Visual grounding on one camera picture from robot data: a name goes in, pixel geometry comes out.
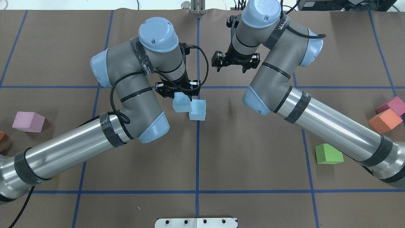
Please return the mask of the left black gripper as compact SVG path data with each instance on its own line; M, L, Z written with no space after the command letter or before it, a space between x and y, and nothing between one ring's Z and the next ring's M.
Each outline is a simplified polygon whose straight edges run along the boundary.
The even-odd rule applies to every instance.
M155 84L155 91L160 96L173 98L175 92L183 92L185 95L188 95L191 102L193 97L198 97L200 90L201 81L199 79L191 81L184 78L174 82L161 79L161 82L156 82Z

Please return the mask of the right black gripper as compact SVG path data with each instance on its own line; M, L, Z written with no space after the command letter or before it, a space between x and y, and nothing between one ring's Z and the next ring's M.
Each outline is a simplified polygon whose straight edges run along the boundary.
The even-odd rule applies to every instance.
M221 51L215 51L211 58L211 66L216 68L216 72L220 72L222 67L230 65L242 65L242 73L246 73L249 69L256 69L259 66L260 54L241 54L233 47L229 47L224 54Z

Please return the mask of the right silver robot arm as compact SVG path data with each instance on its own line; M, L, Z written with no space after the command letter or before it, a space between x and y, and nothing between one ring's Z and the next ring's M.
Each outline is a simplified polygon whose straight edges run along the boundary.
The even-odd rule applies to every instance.
M231 16L231 43L216 51L212 66L258 69L242 98L253 111L278 114L350 157L371 175L404 190L404 142L372 131L288 84L297 67L309 66L323 47L324 35L293 22L276 0L249 0Z

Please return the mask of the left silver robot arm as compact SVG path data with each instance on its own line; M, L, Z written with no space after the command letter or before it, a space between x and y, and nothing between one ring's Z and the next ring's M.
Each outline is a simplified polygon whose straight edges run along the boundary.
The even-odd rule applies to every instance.
M13 157L1 157L1 204L23 196L35 185L77 164L138 138L143 144L165 135L170 126L155 92L191 106L201 81L186 71L187 49L173 24L163 17L143 22L138 36L93 56L90 67L100 85L116 93L122 108L101 113L83 125Z

